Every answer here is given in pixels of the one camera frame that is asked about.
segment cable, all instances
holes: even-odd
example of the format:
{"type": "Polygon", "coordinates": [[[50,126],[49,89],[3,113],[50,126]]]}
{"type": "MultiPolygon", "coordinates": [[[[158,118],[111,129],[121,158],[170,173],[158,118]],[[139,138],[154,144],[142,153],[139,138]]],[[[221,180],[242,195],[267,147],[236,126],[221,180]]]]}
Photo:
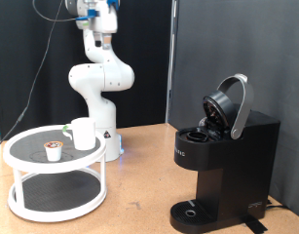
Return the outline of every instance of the cable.
{"type": "MultiPolygon", "coordinates": [[[[56,14],[56,19],[58,18],[58,15],[59,15],[59,12],[60,12],[60,8],[61,8],[61,5],[62,5],[62,1],[63,1],[63,0],[61,0],[61,2],[60,2],[59,8],[58,8],[58,11],[57,11],[57,14],[56,14]]],[[[41,68],[42,68],[42,66],[43,66],[44,60],[45,60],[45,58],[46,58],[46,56],[47,56],[47,54],[48,54],[49,48],[50,48],[50,42],[51,42],[51,38],[52,38],[52,33],[53,33],[53,31],[54,31],[55,24],[56,24],[56,22],[57,22],[56,19],[54,20],[54,23],[53,23],[53,26],[52,26],[52,29],[51,29],[51,32],[50,32],[50,36],[49,36],[49,39],[48,39],[48,44],[47,44],[47,48],[46,48],[45,54],[43,55],[43,59],[42,59],[41,64],[40,64],[40,66],[39,66],[38,72],[36,73],[36,75],[35,75],[35,77],[34,77],[34,81],[33,81],[33,84],[32,84],[31,90],[30,90],[30,94],[29,94],[29,99],[28,99],[27,105],[26,105],[26,107],[23,109],[22,113],[21,113],[20,116],[18,117],[18,119],[17,119],[16,123],[13,125],[13,127],[12,127],[12,128],[9,130],[9,132],[8,132],[2,139],[1,139],[1,141],[0,141],[0,145],[1,145],[1,143],[5,140],[5,138],[7,138],[7,136],[13,131],[13,129],[17,126],[17,124],[21,121],[21,119],[22,119],[23,116],[24,116],[25,111],[26,111],[26,110],[28,109],[28,107],[29,107],[30,100],[31,100],[31,95],[32,95],[32,92],[33,92],[33,89],[34,89],[35,82],[36,82],[36,80],[37,80],[37,78],[38,78],[38,76],[39,76],[40,70],[41,70],[41,68]]]]}
{"type": "Polygon", "coordinates": [[[72,21],[72,20],[75,20],[75,18],[74,18],[74,19],[49,19],[49,18],[44,17],[44,16],[43,16],[41,13],[39,13],[39,11],[36,9],[36,7],[35,7],[35,0],[32,0],[32,6],[33,6],[35,12],[36,12],[41,18],[43,18],[43,19],[45,19],[45,20],[54,21],[54,22],[57,22],[57,21],[72,21]]]}
{"type": "Polygon", "coordinates": [[[269,209],[272,209],[272,208],[282,208],[282,209],[289,210],[289,208],[287,206],[279,205],[279,206],[268,206],[268,207],[266,207],[266,211],[268,211],[269,209]]]}

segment wooden table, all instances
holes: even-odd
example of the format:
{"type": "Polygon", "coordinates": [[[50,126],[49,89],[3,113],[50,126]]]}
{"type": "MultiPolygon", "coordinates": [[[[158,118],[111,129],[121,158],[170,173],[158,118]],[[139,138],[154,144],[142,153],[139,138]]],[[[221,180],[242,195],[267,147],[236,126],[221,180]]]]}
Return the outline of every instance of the wooden table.
{"type": "MultiPolygon", "coordinates": [[[[169,210],[177,202],[195,198],[197,172],[173,161],[176,129],[169,124],[118,130],[125,153],[106,164],[108,194],[96,210],[58,223],[22,220],[8,208],[8,192],[14,183],[0,148],[0,234],[3,233],[178,233],[169,224],[169,210]]],[[[99,163],[91,166],[99,169],[99,163]]],[[[299,216],[289,210],[271,209],[261,222],[267,234],[299,234],[299,216]]],[[[245,225],[211,233],[252,234],[245,225]]]]}

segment black curtain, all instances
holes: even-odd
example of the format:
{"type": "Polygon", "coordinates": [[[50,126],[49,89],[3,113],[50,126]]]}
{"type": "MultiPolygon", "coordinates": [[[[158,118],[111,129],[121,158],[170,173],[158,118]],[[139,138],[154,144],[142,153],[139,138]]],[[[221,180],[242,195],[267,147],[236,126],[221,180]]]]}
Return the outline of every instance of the black curtain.
{"type": "MultiPolygon", "coordinates": [[[[252,109],[281,120],[270,195],[299,215],[299,0],[180,0],[169,122],[198,126],[203,98],[248,77],[252,109]]],[[[242,100],[241,86],[229,93],[242,100]]]]}
{"type": "MultiPolygon", "coordinates": [[[[0,0],[0,131],[2,137],[26,106],[34,76],[45,53],[53,23],[40,18],[32,1],[0,0]]],[[[60,0],[36,0],[38,10],[54,19],[60,0]]],[[[165,121],[171,0],[123,0],[114,52],[135,73],[130,90],[103,93],[117,106],[117,127],[165,121]]],[[[59,19],[72,18],[62,3],[59,19]]],[[[88,116],[83,98],[68,83],[73,65],[90,62],[75,21],[58,22],[30,107],[10,135],[88,116]]]]}

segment black coffee machine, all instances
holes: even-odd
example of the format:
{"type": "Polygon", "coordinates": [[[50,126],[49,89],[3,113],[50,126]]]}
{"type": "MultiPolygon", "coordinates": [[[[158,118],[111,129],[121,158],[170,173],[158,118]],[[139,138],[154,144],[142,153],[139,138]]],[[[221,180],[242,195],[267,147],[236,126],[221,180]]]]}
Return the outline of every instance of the black coffee machine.
{"type": "Polygon", "coordinates": [[[204,98],[206,118],[200,126],[176,133],[174,161],[198,171],[196,199],[170,210],[176,230],[206,233],[240,223],[250,227],[264,217],[280,121],[250,110],[253,99],[244,75],[228,77],[204,98]],[[236,82],[243,85],[240,106],[225,95],[236,82]]]}

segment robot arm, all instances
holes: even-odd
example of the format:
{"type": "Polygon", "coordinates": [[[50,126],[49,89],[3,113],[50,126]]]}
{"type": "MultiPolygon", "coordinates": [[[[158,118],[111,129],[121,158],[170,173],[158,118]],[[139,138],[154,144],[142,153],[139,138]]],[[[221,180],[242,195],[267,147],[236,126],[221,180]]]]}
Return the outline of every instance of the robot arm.
{"type": "Polygon", "coordinates": [[[131,67],[114,54],[111,33],[117,31],[117,0],[66,0],[70,14],[79,16],[77,26],[83,30],[85,53],[94,63],[80,64],[69,72],[69,83],[85,99],[96,130],[105,135],[107,159],[117,159],[121,150],[116,133],[116,107],[101,92],[129,89],[134,81],[131,67]]]}

